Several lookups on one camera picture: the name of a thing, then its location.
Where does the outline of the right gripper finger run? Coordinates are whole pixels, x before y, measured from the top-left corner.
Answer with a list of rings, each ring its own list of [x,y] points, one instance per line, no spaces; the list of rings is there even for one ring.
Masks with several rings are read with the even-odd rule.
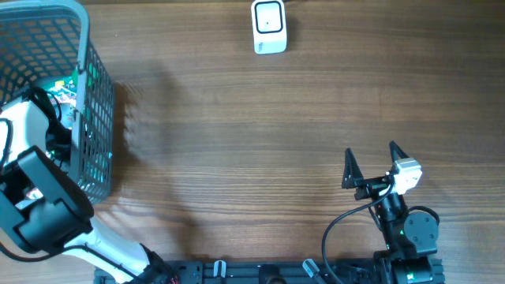
[[[400,159],[408,159],[409,156],[398,146],[398,144],[392,140],[389,143],[390,153],[391,153],[391,161],[396,162]]]
[[[357,160],[350,148],[345,150],[344,171],[342,174],[342,188],[355,189],[363,184],[364,177],[357,164]]]

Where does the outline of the green 3M glove package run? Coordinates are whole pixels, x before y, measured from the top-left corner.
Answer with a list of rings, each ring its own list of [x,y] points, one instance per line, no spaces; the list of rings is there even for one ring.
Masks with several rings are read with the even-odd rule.
[[[50,80],[43,86],[54,108],[57,119],[67,129],[73,128],[73,112],[77,105],[78,70],[68,77]]]

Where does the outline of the small red white box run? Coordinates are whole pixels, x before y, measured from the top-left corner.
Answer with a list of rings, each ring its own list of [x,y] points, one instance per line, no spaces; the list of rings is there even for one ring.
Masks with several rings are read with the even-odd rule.
[[[43,197],[43,194],[37,188],[34,188],[26,194],[26,197],[29,200],[38,200]]]

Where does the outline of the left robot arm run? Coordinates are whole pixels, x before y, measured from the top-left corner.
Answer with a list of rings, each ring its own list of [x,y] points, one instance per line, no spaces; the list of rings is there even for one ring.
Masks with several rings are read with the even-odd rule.
[[[95,217],[86,194],[47,156],[70,146],[61,113],[39,87],[1,112],[1,228],[26,254],[5,246],[1,252],[22,263],[74,256],[116,283],[175,283],[176,272],[160,256]]]

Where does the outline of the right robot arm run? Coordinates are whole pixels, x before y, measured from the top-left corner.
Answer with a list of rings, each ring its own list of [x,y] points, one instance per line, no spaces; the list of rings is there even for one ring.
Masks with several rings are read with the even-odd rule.
[[[394,141],[389,143],[392,165],[382,177],[365,178],[351,149],[345,151],[344,189],[355,189],[356,200],[371,200],[374,222],[387,248],[374,253],[372,264],[377,283],[444,283],[437,253],[440,217],[424,206],[408,207],[407,191],[421,179],[421,164]]]

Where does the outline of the white barcode scanner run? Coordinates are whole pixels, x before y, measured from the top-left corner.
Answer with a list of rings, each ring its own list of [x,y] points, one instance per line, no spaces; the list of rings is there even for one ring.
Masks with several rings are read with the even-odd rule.
[[[282,53],[287,47],[286,11],[281,0],[255,0],[251,5],[256,54]]]

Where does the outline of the grey plastic mesh basket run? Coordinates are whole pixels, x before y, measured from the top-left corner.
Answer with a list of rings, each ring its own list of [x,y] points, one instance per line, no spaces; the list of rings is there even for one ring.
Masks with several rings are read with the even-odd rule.
[[[77,75],[70,161],[62,169],[98,204],[111,192],[114,83],[90,40],[76,1],[1,4],[1,102],[22,88]]]

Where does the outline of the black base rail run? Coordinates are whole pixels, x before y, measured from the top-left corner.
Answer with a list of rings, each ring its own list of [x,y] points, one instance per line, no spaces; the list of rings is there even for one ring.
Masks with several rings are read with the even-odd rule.
[[[176,277],[172,283],[334,283],[335,279],[321,262],[310,266],[301,261],[290,262],[226,262],[169,261]],[[331,265],[344,283],[435,283],[444,284],[446,278],[442,262],[431,259],[427,263],[397,262],[391,266],[374,263],[371,259],[338,260]]]

